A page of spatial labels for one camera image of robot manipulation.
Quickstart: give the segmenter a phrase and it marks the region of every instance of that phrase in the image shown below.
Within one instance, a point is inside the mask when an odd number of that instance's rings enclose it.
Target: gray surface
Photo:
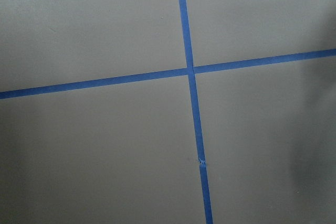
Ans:
[[[0,91],[185,67],[178,0],[0,0]]]
[[[1,223],[205,223],[187,77],[0,100],[0,126]]]
[[[198,74],[214,223],[336,222],[336,58]]]
[[[187,0],[197,66],[336,48],[336,0]]]

